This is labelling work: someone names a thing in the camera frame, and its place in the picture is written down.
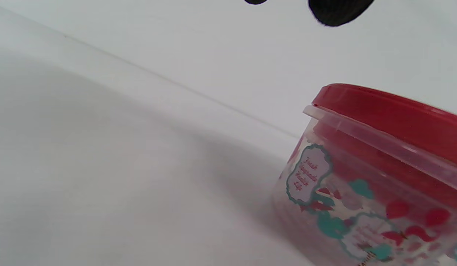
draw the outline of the clear plastic container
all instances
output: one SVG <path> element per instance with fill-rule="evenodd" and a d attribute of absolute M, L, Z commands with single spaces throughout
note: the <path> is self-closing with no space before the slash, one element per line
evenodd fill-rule
<path fill-rule="evenodd" d="M 304 113 L 273 204 L 313 263 L 433 265 L 457 245 L 457 116 L 347 84 Z"/>

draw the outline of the black object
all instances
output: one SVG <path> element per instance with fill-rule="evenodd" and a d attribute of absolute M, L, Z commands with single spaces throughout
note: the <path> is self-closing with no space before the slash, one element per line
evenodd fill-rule
<path fill-rule="evenodd" d="M 266 2 L 266 0 L 245 0 L 245 2 L 252 4 L 252 5 L 259 5 L 259 4 Z"/>
<path fill-rule="evenodd" d="M 309 8 L 320 23 L 338 27 L 356 19 L 372 2 L 373 0 L 309 0 Z"/>

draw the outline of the white table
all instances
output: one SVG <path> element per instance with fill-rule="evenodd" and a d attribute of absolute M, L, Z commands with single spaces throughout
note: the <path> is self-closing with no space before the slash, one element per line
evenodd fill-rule
<path fill-rule="evenodd" d="M 0 266 L 306 265 L 296 139 L 0 9 Z"/>

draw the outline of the white surface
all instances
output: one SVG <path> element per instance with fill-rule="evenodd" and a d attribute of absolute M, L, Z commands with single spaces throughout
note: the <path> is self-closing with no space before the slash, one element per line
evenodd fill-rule
<path fill-rule="evenodd" d="M 333 82 L 457 113 L 457 0 L 377 0 L 326 28 L 306 0 L 0 0 L 0 5 L 299 135 Z"/>
<path fill-rule="evenodd" d="M 0 266 L 306 265 L 267 200 L 295 143 L 0 10 Z"/>

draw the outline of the decorative label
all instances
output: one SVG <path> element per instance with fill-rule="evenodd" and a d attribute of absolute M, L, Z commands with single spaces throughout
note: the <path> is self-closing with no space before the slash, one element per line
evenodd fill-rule
<path fill-rule="evenodd" d="M 307 146 L 286 180 L 286 192 L 296 204 L 308 204 L 313 190 L 332 171 L 326 150 L 317 144 Z"/>
<path fill-rule="evenodd" d="M 371 253 L 378 261 L 392 260 L 394 243 L 387 241 L 383 233 L 396 231 L 396 227 L 374 214 L 359 214 L 356 221 L 340 240 L 345 251 L 358 260 L 365 260 Z"/>
<path fill-rule="evenodd" d="M 297 156 L 286 180 L 289 200 L 315 215 L 318 230 L 336 239 L 359 266 L 412 266 L 435 259 L 430 256 L 441 248 L 439 228 L 450 219 L 448 210 L 431 208 L 417 225 L 407 220 L 409 203 L 396 199 L 378 208 L 367 180 L 346 183 L 330 175 L 333 165 L 323 146 L 307 146 Z M 457 259 L 457 248 L 453 256 Z"/>

